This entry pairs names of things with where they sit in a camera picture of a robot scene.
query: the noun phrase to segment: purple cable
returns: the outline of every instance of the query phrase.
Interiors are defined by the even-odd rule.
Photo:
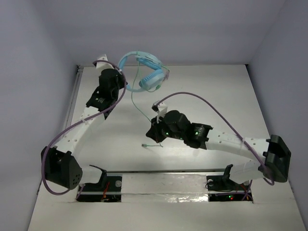
[[[156,105],[159,105],[160,103],[162,103],[163,101],[165,101],[166,99],[174,96],[174,95],[180,95],[180,94],[185,94],[185,95],[192,95],[194,97],[197,97],[198,99],[202,100],[203,102],[205,102],[207,105],[209,105],[219,116],[220,118],[223,119],[223,121],[226,122],[226,124],[231,128],[231,130],[237,135],[238,138],[240,138],[242,141],[244,141],[243,137],[238,133],[238,131],[228,122],[228,120],[212,105],[210,104],[209,101],[207,101],[206,99],[202,98],[199,95],[190,93],[190,92],[176,92],[173,93],[171,95],[166,96],[165,98],[163,98],[162,100],[160,100]],[[246,147],[252,152],[252,154],[255,156],[255,158],[258,160],[258,162],[261,164],[261,166],[263,167],[263,169],[267,172],[267,175],[271,178],[271,182],[269,182],[266,178],[264,178],[265,182],[268,183],[269,185],[274,185],[274,180],[272,179],[272,175],[269,171],[269,169],[265,166],[265,164],[263,163],[263,161],[261,160],[261,158],[258,156],[258,154],[256,153],[256,151],[249,145],[249,143],[247,143],[246,141],[244,141],[244,144],[246,145]]]
[[[99,115],[101,115],[101,114],[103,114],[103,113],[105,113],[105,112],[108,112],[108,111],[110,111],[111,109],[113,109],[113,108],[122,100],[122,98],[123,98],[123,96],[124,96],[124,94],[125,94],[125,91],[126,91],[126,84],[127,84],[127,82],[126,82],[126,78],[125,78],[125,75],[124,75],[123,71],[122,71],[118,66],[116,66],[115,64],[113,64],[112,62],[106,61],[106,60],[96,60],[96,61],[93,62],[93,64],[96,65],[96,64],[99,63],[99,62],[103,62],[103,63],[108,63],[108,64],[110,64],[114,69],[116,69],[116,70],[123,76],[123,78],[124,78],[124,88],[123,88],[123,92],[122,92],[120,98],[119,98],[113,105],[111,105],[110,107],[108,107],[107,109],[105,109],[105,110],[103,110],[103,111],[101,111],[101,112],[99,112],[99,113],[96,113],[96,114],[94,114],[94,115],[91,115],[91,116],[85,118],[86,121],[89,120],[89,119],[92,119],[92,118],[94,118],[94,117],[97,117],[97,116],[99,116]],[[78,122],[72,124],[71,126],[67,127],[67,128],[64,129],[63,131],[61,131],[61,132],[60,132],[60,133],[48,144],[48,146],[47,146],[47,148],[46,148],[46,150],[45,150],[45,152],[44,152],[44,154],[43,154],[43,158],[42,158],[42,168],[41,168],[42,181],[43,181],[43,184],[44,184],[46,190],[47,190],[48,192],[50,192],[51,194],[53,194],[53,195],[56,195],[56,196],[64,195],[64,194],[66,194],[67,192],[69,192],[70,190],[68,189],[68,190],[66,190],[66,191],[64,191],[64,192],[60,192],[60,193],[59,193],[59,192],[54,192],[54,191],[48,186],[48,184],[47,184],[47,182],[46,182],[46,177],[45,177],[45,162],[46,162],[46,158],[47,158],[47,153],[48,153],[49,149],[52,147],[52,145],[54,145],[54,143],[55,143],[62,135],[64,135],[67,131],[69,131],[70,129],[76,127],[77,125],[79,125],[79,124],[81,124],[81,123],[83,123],[82,120],[80,120],[80,121],[78,121]]]

